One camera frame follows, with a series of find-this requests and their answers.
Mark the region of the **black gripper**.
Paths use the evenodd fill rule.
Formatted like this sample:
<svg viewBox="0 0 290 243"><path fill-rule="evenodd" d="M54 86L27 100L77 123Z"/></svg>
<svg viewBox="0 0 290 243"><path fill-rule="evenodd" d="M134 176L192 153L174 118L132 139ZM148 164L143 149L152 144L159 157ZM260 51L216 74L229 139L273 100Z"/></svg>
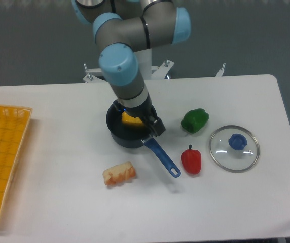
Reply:
<svg viewBox="0 0 290 243"><path fill-rule="evenodd" d="M120 113L124 111L132 117L139 117L152 136L161 136L165 131L165 126L160 118L157 118L149 96L144 102L134 102L131 100L117 99L113 102L114 109Z"/></svg>

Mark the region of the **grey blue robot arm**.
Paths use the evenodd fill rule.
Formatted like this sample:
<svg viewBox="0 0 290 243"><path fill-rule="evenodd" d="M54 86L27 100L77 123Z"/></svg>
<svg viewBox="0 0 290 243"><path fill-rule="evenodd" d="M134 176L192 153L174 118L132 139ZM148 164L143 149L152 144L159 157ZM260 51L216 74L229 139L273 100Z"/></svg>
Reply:
<svg viewBox="0 0 290 243"><path fill-rule="evenodd" d="M191 19L173 1L73 1L81 21L92 24L99 66L116 104L138 117L155 136L165 127L152 106L136 52L186 41Z"/></svg>

